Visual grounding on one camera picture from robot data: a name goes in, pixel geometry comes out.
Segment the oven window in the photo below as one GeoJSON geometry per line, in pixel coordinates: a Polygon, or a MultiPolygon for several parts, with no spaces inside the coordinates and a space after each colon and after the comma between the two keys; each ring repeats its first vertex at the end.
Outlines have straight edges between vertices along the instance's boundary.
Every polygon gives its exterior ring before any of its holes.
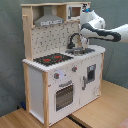
{"type": "Polygon", "coordinates": [[[72,7],[72,17],[80,16],[81,7],[72,7]]]}
{"type": "Polygon", "coordinates": [[[56,92],[56,111],[63,109],[73,102],[73,85],[56,92]]]}

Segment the white panel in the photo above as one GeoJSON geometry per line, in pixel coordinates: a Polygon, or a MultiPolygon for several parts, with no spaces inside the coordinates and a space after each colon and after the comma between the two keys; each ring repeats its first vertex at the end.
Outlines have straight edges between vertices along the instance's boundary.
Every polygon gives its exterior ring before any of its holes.
{"type": "Polygon", "coordinates": [[[29,66],[29,82],[30,82],[30,112],[44,122],[43,112],[43,80],[42,71],[29,66]]]}
{"type": "MultiPolygon", "coordinates": [[[[66,50],[70,37],[78,33],[79,22],[57,24],[47,27],[35,27],[32,29],[33,58],[41,57],[49,53],[66,50]]],[[[78,46],[78,36],[73,38],[78,46]]]]}
{"type": "Polygon", "coordinates": [[[80,96],[81,106],[96,99],[99,95],[101,63],[102,63],[102,54],[83,60],[82,62],[82,68],[81,68],[81,83],[82,84],[80,87],[81,88],[81,96],[80,96]],[[85,90],[82,90],[82,86],[84,85],[83,76],[87,78],[87,67],[92,66],[94,64],[96,64],[95,80],[86,84],[85,90]]]}

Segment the side panel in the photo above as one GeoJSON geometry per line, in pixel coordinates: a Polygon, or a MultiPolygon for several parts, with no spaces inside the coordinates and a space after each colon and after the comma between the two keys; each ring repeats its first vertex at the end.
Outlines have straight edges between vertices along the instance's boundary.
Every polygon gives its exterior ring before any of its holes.
{"type": "Polygon", "coordinates": [[[42,71],[29,66],[30,113],[44,123],[42,71]]]}

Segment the cabinet door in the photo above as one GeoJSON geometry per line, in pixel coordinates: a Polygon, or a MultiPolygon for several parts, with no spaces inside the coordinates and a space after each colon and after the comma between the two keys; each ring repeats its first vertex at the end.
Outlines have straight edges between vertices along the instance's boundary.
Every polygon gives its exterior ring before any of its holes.
{"type": "Polygon", "coordinates": [[[82,4],[67,5],[67,21],[79,20],[82,4]]]}
{"type": "Polygon", "coordinates": [[[81,73],[80,106],[99,96],[102,55],[83,60],[81,73]]]}

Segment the pegboard backsplash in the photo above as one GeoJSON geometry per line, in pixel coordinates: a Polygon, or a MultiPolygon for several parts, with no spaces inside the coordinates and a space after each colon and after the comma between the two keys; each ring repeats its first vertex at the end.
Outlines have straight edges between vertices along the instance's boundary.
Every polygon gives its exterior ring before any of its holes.
{"type": "MultiPolygon", "coordinates": [[[[66,50],[73,33],[78,33],[79,22],[69,22],[48,27],[32,29],[33,59],[54,52],[66,50]]],[[[73,38],[73,43],[78,46],[78,36],[73,38]]]]}

